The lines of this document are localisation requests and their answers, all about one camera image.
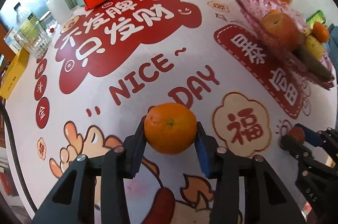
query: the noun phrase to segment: silver bolt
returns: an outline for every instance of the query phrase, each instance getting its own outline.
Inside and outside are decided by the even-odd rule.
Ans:
[[[114,151],[115,151],[116,153],[122,153],[122,152],[124,151],[124,148],[123,148],[123,146],[116,146],[116,147],[114,148]]]
[[[261,156],[260,154],[256,154],[254,156],[255,160],[258,161],[258,162],[263,162],[264,161],[264,157]]]
[[[82,162],[86,159],[86,156],[84,154],[80,154],[77,156],[76,160],[79,162]]]
[[[216,151],[220,154],[224,154],[224,153],[226,153],[226,148],[225,147],[218,147]]]

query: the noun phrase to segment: yellow box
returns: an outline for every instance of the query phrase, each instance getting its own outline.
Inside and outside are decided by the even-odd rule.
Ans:
[[[8,67],[0,88],[0,96],[4,99],[7,100],[10,97],[16,83],[26,70],[28,58],[29,53],[22,48]]]

